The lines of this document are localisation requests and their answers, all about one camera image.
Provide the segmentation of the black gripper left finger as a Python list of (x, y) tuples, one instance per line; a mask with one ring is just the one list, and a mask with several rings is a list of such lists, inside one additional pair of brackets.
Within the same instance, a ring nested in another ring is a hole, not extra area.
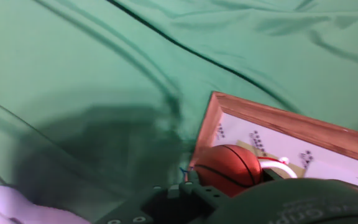
[(134, 195), (96, 224), (204, 223), (229, 197), (212, 186), (202, 186), (195, 170), (186, 177), (178, 185), (156, 185)]

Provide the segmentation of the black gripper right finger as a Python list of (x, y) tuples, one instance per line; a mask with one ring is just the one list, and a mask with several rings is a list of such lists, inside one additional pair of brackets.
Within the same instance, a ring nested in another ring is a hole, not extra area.
[(269, 181), (274, 181), (274, 180), (283, 180), (283, 177), (278, 175), (272, 169), (263, 169), (262, 170), (262, 179), (263, 179), (263, 182), (269, 182)]

